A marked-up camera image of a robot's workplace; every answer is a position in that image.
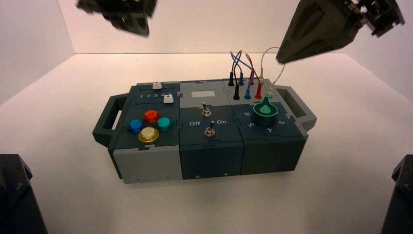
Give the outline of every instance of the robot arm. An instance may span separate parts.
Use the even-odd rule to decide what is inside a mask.
[[[404,24],[395,0],[301,0],[277,54],[279,63],[342,48],[367,24],[372,35]]]

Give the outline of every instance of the blue button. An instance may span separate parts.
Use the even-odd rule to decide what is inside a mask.
[[[169,131],[172,129],[172,122],[170,121],[169,118],[162,117],[158,119],[157,124],[158,124],[158,129],[161,132]]]
[[[143,129],[144,126],[145,124],[143,123],[142,120],[138,118],[132,119],[128,125],[128,132],[132,134],[138,134]]]

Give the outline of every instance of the white wire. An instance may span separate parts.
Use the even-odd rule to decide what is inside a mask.
[[[276,79],[274,82],[272,82],[272,86],[274,86],[274,85],[275,85],[275,82],[277,82],[277,80],[281,77],[282,72],[284,71],[284,68],[285,68],[285,63],[284,63],[284,65],[282,66],[281,72],[280,72],[280,74],[278,75],[277,79]]]
[[[261,73],[260,73],[260,77],[263,76],[263,60],[264,60],[264,55],[265,55],[269,50],[271,50],[271,49],[279,49],[279,47],[277,47],[277,46],[270,47],[270,48],[268,48],[268,49],[263,53],[263,56],[261,57]]]

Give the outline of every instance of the gray panel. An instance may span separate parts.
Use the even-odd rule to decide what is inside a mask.
[[[250,104],[253,105],[254,102],[259,102],[262,101],[263,99],[256,99],[255,98],[255,94],[257,93],[257,89],[258,89],[258,81],[256,79],[254,79],[254,85],[251,85],[250,87],[250,96],[251,99],[247,100],[244,98],[245,94],[246,94],[246,89],[248,88],[248,80],[249,78],[244,78],[244,85],[240,86],[240,90],[239,90],[239,95],[240,95],[240,99],[239,100],[234,100],[234,93],[235,93],[235,86],[228,86],[227,83],[225,83],[224,81],[224,87],[225,87],[225,91],[228,95],[228,99],[229,102],[231,103],[231,105],[242,105],[242,104]],[[267,93],[268,93],[268,89],[271,86],[271,81],[269,79],[264,79],[264,84],[262,86],[261,89],[261,96],[264,97]],[[271,102],[279,102],[279,98],[274,95],[273,98],[271,99]]]
[[[125,184],[182,179],[179,146],[121,149],[113,157]]]
[[[227,93],[224,91],[222,80],[202,80],[194,82],[181,82],[180,108],[202,108],[202,102],[212,106],[229,106]],[[215,91],[214,97],[192,97],[193,91]]]

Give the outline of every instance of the red button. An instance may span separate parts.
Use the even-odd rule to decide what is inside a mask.
[[[156,123],[159,119],[159,114],[156,110],[148,110],[145,112],[145,115],[143,116],[143,120],[146,123]]]

